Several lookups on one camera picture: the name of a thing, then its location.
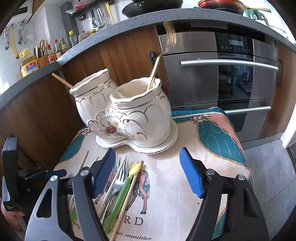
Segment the digital display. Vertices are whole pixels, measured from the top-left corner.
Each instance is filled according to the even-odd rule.
[[[229,40],[229,44],[231,45],[237,45],[237,46],[244,46],[244,43],[242,41],[237,41],[237,40]]]

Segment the tablecloth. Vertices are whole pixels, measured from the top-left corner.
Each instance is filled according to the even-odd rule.
[[[179,151],[182,147],[187,147],[192,157],[201,160],[206,168],[212,168],[227,177],[243,174],[252,186],[251,170],[242,146],[230,120],[221,109],[213,107],[176,111],[172,112],[172,118],[178,125],[178,138],[168,150],[147,155],[137,153],[126,145],[115,148],[117,161],[125,155],[129,163],[144,161],[130,200],[130,208],[115,238],[117,241],[186,239],[202,200],[192,193],[180,165]],[[107,149],[98,146],[96,135],[85,127],[77,133],[55,170],[66,169],[66,177],[75,176],[87,151],[89,154],[84,166],[90,167],[97,158],[101,159],[105,155]],[[213,238],[221,234],[226,202],[227,195],[224,194]],[[73,230],[77,237],[83,238],[78,220]]]

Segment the gray stone countertop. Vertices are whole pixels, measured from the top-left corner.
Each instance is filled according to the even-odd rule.
[[[0,109],[2,109],[10,100],[12,100],[18,93],[23,91],[30,84],[34,83],[43,76],[57,70],[75,56],[79,55],[88,48],[98,44],[108,38],[116,36],[118,34],[127,32],[132,29],[136,29],[143,26],[148,26],[156,23],[162,23],[164,21],[180,21],[180,20],[214,20],[222,23],[231,23],[235,25],[244,26],[250,29],[255,29],[272,37],[275,40],[281,41],[288,47],[290,47],[296,53],[296,46],[294,46],[289,40],[282,35],[274,31],[273,29],[251,20],[249,18],[240,16],[238,14],[210,10],[210,9],[170,9],[158,12],[152,12],[129,18],[121,21],[107,28],[100,30],[99,32],[91,35],[87,39],[81,41],[73,48],[69,49],[63,54],[56,63],[51,63],[47,66],[40,68],[32,74],[29,74],[25,78],[22,78],[17,83],[12,85],[7,91],[0,95]]]

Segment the oven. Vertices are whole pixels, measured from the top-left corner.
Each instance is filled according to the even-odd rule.
[[[164,50],[166,35],[159,40]],[[164,63],[173,110],[218,106],[241,142],[258,138],[274,94],[274,46],[225,33],[177,33]]]

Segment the ceramic saucer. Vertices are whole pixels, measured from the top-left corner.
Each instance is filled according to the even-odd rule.
[[[103,148],[114,148],[122,145],[129,145],[131,148],[133,148],[137,152],[145,153],[145,154],[156,154],[165,151],[166,149],[170,148],[175,141],[177,140],[178,137],[178,126],[177,124],[171,120],[170,123],[170,135],[164,141],[162,144],[155,146],[155,147],[150,147],[150,148],[143,148],[136,146],[132,141],[130,140],[122,140],[114,144],[107,144],[105,143],[102,138],[99,136],[96,136],[96,143]]]

